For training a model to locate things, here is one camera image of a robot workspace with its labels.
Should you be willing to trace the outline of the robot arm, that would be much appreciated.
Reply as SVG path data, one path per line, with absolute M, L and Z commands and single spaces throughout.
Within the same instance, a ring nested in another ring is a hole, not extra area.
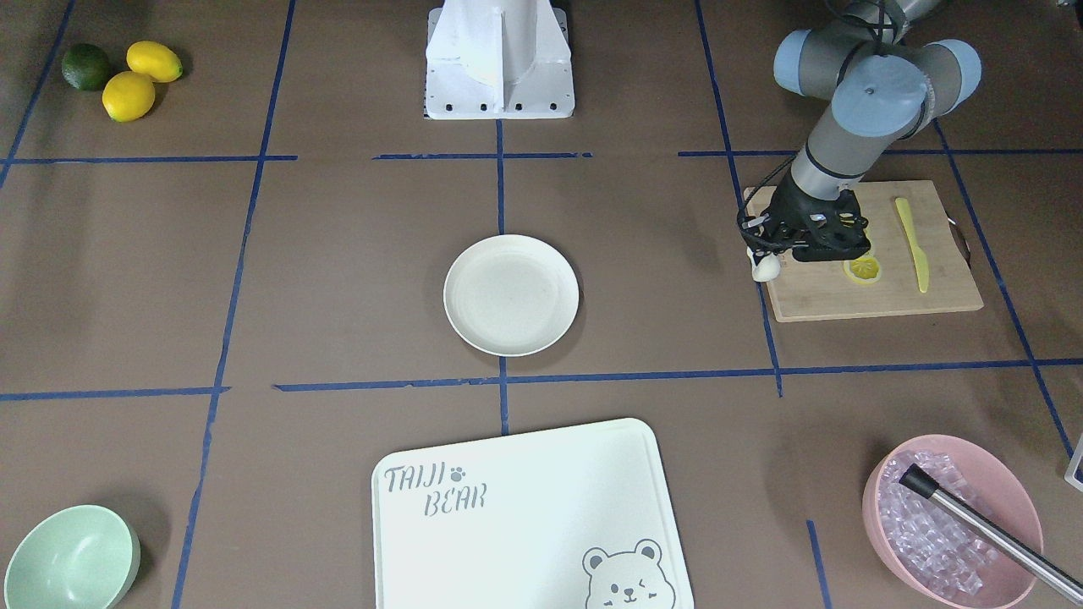
M 871 249 L 854 186 L 897 141 L 973 96 L 982 77 L 963 40 L 909 47 L 932 1 L 851 1 L 817 30 L 790 33 L 773 59 L 777 85 L 827 101 L 757 216 L 739 213 L 751 259 L 784 252 L 801 262 L 854 260 Z

